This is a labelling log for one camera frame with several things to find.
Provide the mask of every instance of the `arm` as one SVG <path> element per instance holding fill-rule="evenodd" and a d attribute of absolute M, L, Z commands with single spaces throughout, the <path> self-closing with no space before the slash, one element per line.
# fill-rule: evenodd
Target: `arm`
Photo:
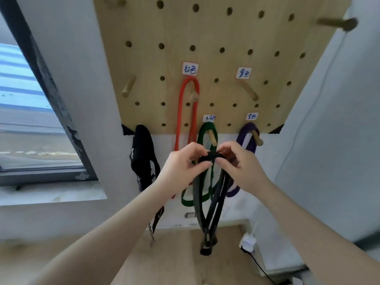
<path fill-rule="evenodd" d="M 109 285 L 161 206 L 211 167 L 209 161 L 191 164 L 201 155 L 207 150 L 197 143 L 170 153 L 151 186 L 55 257 L 31 284 Z"/>
<path fill-rule="evenodd" d="M 293 246 L 317 278 L 326 284 L 376 284 L 380 263 L 304 210 L 266 176 L 255 155 L 236 142 L 221 144 L 218 151 L 232 165 L 219 164 L 245 191 L 256 196 L 272 213 Z"/>

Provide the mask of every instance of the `power outlet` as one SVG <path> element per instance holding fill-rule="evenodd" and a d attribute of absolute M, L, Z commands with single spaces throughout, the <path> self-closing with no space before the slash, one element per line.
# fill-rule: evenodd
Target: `power outlet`
<path fill-rule="evenodd" d="M 195 218 L 195 212 L 190 212 L 185 214 L 185 218 Z"/>

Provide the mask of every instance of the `pegboard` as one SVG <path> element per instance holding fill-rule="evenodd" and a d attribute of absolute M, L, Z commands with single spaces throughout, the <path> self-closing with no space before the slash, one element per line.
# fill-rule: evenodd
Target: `pegboard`
<path fill-rule="evenodd" d="M 197 127 L 215 114 L 218 133 L 238 133 L 248 112 L 263 133 L 282 125 L 335 28 L 317 18 L 342 18 L 351 0 L 94 0 L 122 123 L 152 134 L 175 133 L 183 62 L 199 64 Z M 238 67 L 252 67 L 246 83 Z M 136 80 L 127 98 L 122 91 Z M 188 83 L 181 132 L 191 122 Z"/>

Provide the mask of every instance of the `white power adapter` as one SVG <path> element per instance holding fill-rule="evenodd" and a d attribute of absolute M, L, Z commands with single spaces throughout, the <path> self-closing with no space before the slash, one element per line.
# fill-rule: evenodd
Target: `white power adapter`
<path fill-rule="evenodd" d="M 253 252 L 254 245 L 256 244 L 256 238 L 253 234 L 245 233 L 240 240 L 239 248 L 243 248 L 245 251 Z"/>

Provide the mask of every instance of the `black cable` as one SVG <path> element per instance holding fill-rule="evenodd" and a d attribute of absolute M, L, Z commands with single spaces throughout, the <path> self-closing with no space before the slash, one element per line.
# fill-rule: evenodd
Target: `black cable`
<path fill-rule="evenodd" d="M 276 285 L 276 283 L 273 282 L 273 280 L 265 273 L 265 271 L 260 267 L 259 263 L 257 263 L 256 259 L 254 258 L 254 256 L 251 254 L 251 252 L 248 252 L 247 250 L 244 250 L 243 247 L 240 247 L 240 249 L 244 252 L 244 253 L 248 253 L 253 259 L 254 259 L 254 262 L 257 264 L 257 266 L 259 266 L 260 270 L 265 274 L 266 277 L 268 277 L 268 279 L 274 284 Z"/>

